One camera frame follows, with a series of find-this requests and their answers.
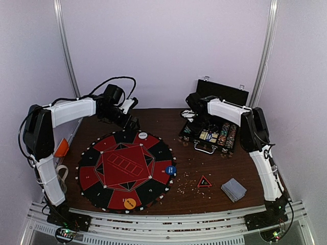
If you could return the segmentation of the clear dealer button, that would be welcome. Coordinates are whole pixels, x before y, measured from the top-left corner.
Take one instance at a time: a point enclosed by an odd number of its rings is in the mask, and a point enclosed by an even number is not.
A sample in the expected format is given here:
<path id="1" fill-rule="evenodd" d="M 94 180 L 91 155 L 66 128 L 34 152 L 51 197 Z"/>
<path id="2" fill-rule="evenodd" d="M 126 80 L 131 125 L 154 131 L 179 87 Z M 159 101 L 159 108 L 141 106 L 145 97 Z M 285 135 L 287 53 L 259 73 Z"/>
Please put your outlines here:
<path id="1" fill-rule="evenodd" d="M 138 137 L 141 140 L 145 140 L 148 137 L 148 133 L 147 132 L 139 132 Z"/>

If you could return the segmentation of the blue small blind button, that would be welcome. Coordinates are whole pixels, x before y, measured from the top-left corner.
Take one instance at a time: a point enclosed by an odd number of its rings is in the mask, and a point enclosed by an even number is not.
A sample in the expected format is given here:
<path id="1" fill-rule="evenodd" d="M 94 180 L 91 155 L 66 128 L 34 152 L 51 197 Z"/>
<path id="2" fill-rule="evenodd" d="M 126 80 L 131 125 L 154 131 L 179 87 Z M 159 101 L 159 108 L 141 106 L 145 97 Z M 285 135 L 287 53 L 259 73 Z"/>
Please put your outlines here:
<path id="1" fill-rule="evenodd" d="M 165 172 L 170 176 L 176 176 L 177 168 L 175 166 L 170 165 L 166 167 Z"/>

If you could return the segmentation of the orange big blind button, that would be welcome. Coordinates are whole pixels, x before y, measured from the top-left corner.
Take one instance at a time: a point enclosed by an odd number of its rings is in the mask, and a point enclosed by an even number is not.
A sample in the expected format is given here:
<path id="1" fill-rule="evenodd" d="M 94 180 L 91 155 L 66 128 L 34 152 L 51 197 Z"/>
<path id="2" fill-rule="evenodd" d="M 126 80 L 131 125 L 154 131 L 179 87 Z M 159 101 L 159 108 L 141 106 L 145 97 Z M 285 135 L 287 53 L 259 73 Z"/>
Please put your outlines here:
<path id="1" fill-rule="evenodd" d="M 133 198 L 124 199 L 124 207 L 128 210 L 132 210 L 136 207 L 136 200 Z"/>

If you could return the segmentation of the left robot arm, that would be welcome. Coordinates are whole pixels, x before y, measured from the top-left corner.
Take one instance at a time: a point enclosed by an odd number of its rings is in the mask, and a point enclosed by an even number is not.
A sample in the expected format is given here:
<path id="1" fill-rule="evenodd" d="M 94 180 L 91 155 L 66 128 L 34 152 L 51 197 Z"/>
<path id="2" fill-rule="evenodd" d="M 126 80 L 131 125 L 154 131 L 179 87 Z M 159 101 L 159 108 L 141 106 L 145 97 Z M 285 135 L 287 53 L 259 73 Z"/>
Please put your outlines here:
<path id="1" fill-rule="evenodd" d="M 114 123 L 122 129 L 139 129 L 138 119 L 129 110 L 138 104 L 138 99 L 109 80 L 103 93 L 96 95 L 95 90 L 77 98 L 58 98 L 52 103 L 41 106 L 31 105 L 28 115 L 18 130 L 18 145 L 25 146 L 22 154 L 35 169 L 45 198 L 51 205 L 58 207 L 65 201 L 54 167 L 54 132 L 62 124 L 89 116 Z"/>

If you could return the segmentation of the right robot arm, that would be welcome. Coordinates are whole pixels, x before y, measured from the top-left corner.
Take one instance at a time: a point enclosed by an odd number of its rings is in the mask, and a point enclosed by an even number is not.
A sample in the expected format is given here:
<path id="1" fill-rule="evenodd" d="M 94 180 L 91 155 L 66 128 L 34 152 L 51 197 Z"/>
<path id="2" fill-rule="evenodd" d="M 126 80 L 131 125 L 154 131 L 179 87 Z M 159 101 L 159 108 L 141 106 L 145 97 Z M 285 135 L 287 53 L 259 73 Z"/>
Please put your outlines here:
<path id="1" fill-rule="evenodd" d="M 274 144 L 269 140 L 263 110 L 260 107 L 240 106 L 212 95 L 201 98 L 196 92 L 189 94 L 185 101 L 196 115 L 193 122 L 204 123 L 216 116 L 240 128 L 240 145 L 255 163 L 264 190 L 265 204 L 271 206 L 263 212 L 262 221 L 266 225 L 273 225 L 281 218 L 282 205 L 287 204 L 288 198 L 272 159 L 271 148 Z"/>

